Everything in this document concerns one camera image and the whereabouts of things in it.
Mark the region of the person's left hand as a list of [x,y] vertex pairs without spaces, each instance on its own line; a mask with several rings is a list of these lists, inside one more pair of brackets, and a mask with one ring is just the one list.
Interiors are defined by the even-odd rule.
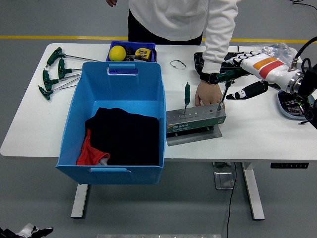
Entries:
[[195,94],[195,106],[206,106],[220,103],[222,92],[218,84],[209,84],[205,81],[199,83]]

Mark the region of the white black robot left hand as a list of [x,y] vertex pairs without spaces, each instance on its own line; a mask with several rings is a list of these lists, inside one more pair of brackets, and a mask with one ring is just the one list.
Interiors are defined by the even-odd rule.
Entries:
[[21,231],[16,233],[19,238],[43,238],[53,232],[53,227],[40,229],[37,226],[28,223],[26,224]]

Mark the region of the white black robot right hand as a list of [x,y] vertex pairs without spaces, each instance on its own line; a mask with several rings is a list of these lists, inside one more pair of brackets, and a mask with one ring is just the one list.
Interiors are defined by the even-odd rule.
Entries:
[[256,76],[260,81],[255,82],[234,94],[226,95],[228,100],[246,100],[265,93],[269,84],[276,84],[283,91],[294,94],[297,92],[296,83],[303,78],[298,69],[290,70],[282,61],[264,53],[249,52],[238,54],[226,60],[227,63],[238,65],[248,74]]

